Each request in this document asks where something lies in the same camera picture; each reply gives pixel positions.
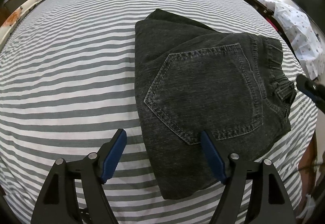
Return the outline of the dark grey denim pants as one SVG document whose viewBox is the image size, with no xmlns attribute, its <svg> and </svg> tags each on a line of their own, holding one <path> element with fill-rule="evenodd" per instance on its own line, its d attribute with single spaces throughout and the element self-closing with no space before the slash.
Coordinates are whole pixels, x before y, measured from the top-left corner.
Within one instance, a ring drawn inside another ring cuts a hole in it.
<svg viewBox="0 0 325 224">
<path fill-rule="evenodd" d="M 254 161 L 291 129 L 294 83 L 279 40 L 223 33 L 155 10 L 135 24 L 135 99 L 142 136 L 164 199 L 213 185 L 200 142 Z"/>
</svg>

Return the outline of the white dotted cloth cover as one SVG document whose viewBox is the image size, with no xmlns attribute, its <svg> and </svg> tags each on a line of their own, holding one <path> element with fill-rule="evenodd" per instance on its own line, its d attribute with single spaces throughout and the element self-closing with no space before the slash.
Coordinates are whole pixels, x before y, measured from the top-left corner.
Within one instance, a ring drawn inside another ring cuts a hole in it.
<svg viewBox="0 0 325 224">
<path fill-rule="evenodd" d="M 282 27 L 304 72 L 310 79 L 324 73 L 324 49 L 308 16 L 277 0 L 257 0 L 274 12 L 273 17 Z"/>
</svg>

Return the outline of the grey white striped bed sheet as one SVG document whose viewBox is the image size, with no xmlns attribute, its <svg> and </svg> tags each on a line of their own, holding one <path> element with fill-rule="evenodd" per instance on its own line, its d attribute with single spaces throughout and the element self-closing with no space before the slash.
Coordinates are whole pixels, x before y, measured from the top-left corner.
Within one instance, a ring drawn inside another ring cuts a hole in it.
<svg viewBox="0 0 325 224">
<path fill-rule="evenodd" d="M 128 144 L 105 194 L 120 223 L 208 223 L 220 184 L 178 201 L 160 194 L 134 98 L 134 26 L 155 9 L 220 32 L 277 32 L 243 0 L 44 0 L 1 51 L 1 186 L 29 223 L 53 163 Z"/>
</svg>

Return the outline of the floral white orange pillow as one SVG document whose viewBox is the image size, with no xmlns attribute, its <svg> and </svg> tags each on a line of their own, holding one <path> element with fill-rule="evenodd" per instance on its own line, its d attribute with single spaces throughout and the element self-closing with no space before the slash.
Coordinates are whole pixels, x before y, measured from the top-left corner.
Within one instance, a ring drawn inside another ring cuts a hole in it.
<svg viewBox="0 0 325 224">
<path fill-rule="evenodd" d="M 19 23 L 44 0 L 27 0 L 21 4 L 1 25 L 1 43 L 0 50 L 2 50 Z"/>
</svg>

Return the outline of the black wall television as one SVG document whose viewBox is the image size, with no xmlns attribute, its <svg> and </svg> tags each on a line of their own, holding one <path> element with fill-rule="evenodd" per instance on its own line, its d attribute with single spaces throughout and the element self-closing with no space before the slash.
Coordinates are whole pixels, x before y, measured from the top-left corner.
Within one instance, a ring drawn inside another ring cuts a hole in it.
<svg viewBox="0 0 325 224">
<path fill-rule="evenodd" d="M 292 2 L 299 6 L 319 29 L 324 32 L 324 0 L 292 0 Z"/>
</svg>

